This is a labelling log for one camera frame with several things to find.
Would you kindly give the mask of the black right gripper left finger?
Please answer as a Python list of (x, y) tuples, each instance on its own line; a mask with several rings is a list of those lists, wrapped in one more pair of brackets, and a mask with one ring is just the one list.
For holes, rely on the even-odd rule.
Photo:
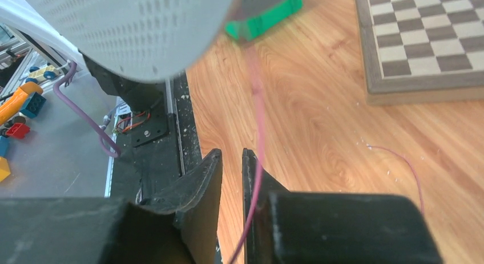
[(223, 171), (211, 150), (140, 204), (124, 198), (1, 200), (2, 263), (214, 263)]

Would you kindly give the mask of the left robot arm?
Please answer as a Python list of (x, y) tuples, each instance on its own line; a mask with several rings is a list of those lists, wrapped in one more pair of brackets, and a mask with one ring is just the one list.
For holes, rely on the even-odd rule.
[(57, 64), (60, 61), (53, 58), (54, 54), (77, 62), (96, 79), (106, 94), (121, 98), (132, 111), (167, 109), (171, 92), (166, 89), (165, 81), (154, 85), (141, 84), (96, 64), (57, 32), (26, 0), (1, 0), (1, 22), (31, 43), (49, 46), (51, 51), (47, 52), (47, 57)]

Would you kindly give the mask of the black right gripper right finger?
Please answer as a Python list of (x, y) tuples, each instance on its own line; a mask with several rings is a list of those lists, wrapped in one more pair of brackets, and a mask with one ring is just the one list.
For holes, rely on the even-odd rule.
[(442, 263), (416, 205), (395, 194), (290, 191), (262, 173), (245, 263)]

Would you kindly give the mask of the white perforated filament spool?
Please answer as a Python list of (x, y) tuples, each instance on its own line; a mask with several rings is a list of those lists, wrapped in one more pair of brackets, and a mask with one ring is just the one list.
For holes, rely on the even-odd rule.
[(235, 0), (26, 0), (79, 52), (143, 83), (195, 63)]

